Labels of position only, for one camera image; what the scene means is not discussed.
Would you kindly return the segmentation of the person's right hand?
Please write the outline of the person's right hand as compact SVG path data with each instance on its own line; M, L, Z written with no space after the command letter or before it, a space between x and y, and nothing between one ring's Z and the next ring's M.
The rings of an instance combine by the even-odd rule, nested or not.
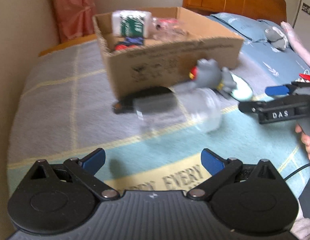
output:
M310 136L306 135L298 124L295 127L295 132L300 134L301 142L305 145L305 150L310 160Z

